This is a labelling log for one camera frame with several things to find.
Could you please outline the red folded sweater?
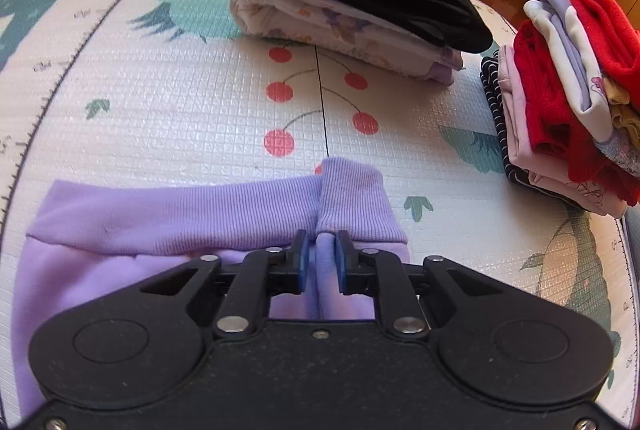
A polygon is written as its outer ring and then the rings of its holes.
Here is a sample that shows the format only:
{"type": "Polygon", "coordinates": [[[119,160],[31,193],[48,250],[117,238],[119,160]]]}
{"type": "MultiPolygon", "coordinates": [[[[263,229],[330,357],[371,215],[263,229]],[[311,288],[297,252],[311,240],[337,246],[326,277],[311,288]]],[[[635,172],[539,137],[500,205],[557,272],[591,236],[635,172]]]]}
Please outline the red folded sweater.
{"type": "Polygon", "coordinates": [[[639,32],[616,0],[529,0],[513,42],[534,153],[639,201],[639,32]]]}

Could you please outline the purple sweatshirt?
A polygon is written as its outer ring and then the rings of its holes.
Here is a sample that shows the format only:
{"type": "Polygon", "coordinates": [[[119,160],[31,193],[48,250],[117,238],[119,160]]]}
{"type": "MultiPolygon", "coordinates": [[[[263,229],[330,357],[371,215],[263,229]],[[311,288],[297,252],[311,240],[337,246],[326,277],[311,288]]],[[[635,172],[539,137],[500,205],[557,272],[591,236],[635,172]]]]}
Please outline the purple sweatshirt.
{"type": "Polygon", "coordinates": [[[26,231],[13,291],[12,358],[18,406],[30,415],[43,397],[28,343],[47,319],[204,254],[239,263],[250,251],[310,238],[304,293],[270,307],[281,319],[369,319],[372,301],[338,290],[334,239],[407,260],[406,234],[393,215],[381,173],[344,158],[316,175],[234,185],[105,188],[58,181],[26,231]]]}

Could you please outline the cartoon foam play mat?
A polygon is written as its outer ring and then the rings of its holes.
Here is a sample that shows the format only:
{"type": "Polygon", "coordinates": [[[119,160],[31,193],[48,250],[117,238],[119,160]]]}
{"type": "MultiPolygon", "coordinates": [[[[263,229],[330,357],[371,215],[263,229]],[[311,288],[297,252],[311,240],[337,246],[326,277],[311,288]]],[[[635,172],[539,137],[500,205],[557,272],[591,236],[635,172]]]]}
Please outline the cartoon foam play mat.
{"type": "Polygon", "coordinates": [[[454,84],[243,36],[228,0],[1,0],[1,321],[55,179],[215,185],[378,168],[413,257],[436,253],[592,317],[600,403],[639,411],[638,290],[622,222],[513,184],[480,57],[454,84]]]}

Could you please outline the white floral folded garment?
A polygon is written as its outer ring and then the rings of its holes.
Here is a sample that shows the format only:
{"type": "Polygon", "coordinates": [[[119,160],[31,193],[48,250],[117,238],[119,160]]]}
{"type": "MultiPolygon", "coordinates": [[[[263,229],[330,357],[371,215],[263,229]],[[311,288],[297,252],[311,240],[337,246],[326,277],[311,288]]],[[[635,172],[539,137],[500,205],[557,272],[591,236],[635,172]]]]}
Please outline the white floral folded garment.
{"type": "Polygon", "coordinates": [[[463,69],[457,49],[338,0],[230,0],[230,12],[246,35],[322,47],[421,81],[450,85],[463,69]]]}

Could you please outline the pink folded garment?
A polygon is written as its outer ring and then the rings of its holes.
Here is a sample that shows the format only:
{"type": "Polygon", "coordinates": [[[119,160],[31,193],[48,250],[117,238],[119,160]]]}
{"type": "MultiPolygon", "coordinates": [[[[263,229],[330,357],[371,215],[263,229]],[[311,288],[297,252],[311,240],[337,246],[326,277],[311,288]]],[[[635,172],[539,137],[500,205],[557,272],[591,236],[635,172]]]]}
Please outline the pink folded garment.
{"type": "Polygon", "coordinates": [[[515,66],[513,48],[509,45],[500,46],[498,50],[498,85],[506,120],[508,159],[525,171],[524,182],[570,199],[592,213],[622,217],[627,205],[612,191],[605,191],[595,182],[573,183],[564,161],[533,152],[527,130],[524,90],[515,66]]]}

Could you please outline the striped folded garment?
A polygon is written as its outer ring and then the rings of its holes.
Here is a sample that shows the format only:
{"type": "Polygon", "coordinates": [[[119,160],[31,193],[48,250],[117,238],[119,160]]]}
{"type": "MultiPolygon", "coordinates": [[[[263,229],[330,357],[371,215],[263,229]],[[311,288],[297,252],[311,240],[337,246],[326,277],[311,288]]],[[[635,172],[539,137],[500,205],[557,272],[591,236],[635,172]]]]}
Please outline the striped folded garment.
{"type": "Polygon", "coordinates": [[[508,143],[506,142],[506,118],[504,117],[502,97],[498,85],[498,56],[483,57],[480,60],[480,81],[483,84],[483,90],[488,102],[488,107],[494,120],[497,133],[498,145],[500,149],[500,159],[503,164],[504,174],[506,178],[513,184],[518,184],[530,190],[536,191],[538,194],[545,195],[554,199],[559,199],[566,203],[570,208],[575,210],[583,210],[574,200],[567,198],[555,191],[546,190],[544,188],[532,185],[529,182],[528,173],[516,167],[510,162],[508,153],[508,143]]]}

